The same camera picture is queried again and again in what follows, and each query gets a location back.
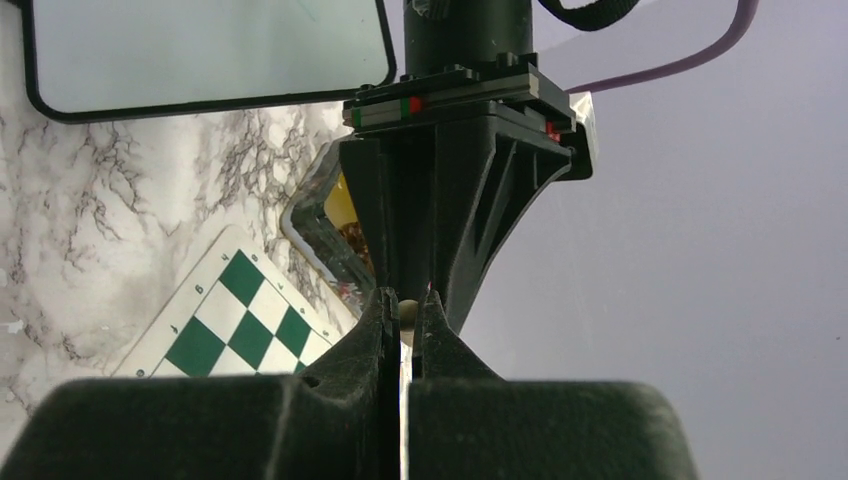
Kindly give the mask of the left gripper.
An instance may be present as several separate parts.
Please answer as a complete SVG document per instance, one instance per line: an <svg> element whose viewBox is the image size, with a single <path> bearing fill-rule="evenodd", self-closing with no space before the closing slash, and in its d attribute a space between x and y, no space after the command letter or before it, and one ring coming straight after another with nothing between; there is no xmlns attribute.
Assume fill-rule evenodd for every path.
<svg viewBox="0 0 848 480"><path fill-rule="evenodd" d="M339 160L377 285L436 290L454 330L540 193L593 173L588 116L534 53L365 87L343 119Z"/></svg>

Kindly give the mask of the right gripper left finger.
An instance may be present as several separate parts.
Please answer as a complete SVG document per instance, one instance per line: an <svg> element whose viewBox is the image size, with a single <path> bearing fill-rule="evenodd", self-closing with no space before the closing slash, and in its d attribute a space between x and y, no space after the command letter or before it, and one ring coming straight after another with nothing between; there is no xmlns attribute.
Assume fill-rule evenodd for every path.
<svg viewBox="0 0 848 480"><path fill-rule="evenodd" d="M55 389L5 479L396 479L398 301L297 374L85 379Z"/></svg>

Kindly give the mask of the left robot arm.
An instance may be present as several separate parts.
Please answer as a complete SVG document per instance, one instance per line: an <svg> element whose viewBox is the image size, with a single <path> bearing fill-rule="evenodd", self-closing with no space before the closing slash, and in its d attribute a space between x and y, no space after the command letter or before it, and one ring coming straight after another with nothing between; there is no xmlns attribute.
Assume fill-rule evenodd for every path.
<svg viewBox="0 0 848 480"><path fill-rule="evenodd" d="M541 191L588 179L594 149L538 69L527 1L409 1L406 72L344 105L339 160L380 287L428 289L460 330Z"/></svg>

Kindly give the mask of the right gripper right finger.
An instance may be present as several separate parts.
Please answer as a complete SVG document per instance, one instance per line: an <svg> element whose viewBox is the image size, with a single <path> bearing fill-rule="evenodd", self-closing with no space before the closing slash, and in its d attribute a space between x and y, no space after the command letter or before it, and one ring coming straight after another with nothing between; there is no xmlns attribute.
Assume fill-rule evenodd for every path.
<svg viewBox="0 0 848 480"><path fill-rule="evenodd" d="M508 381L420 303L408 390L413 479L695 479L666 397L627 381Z"/></svg>

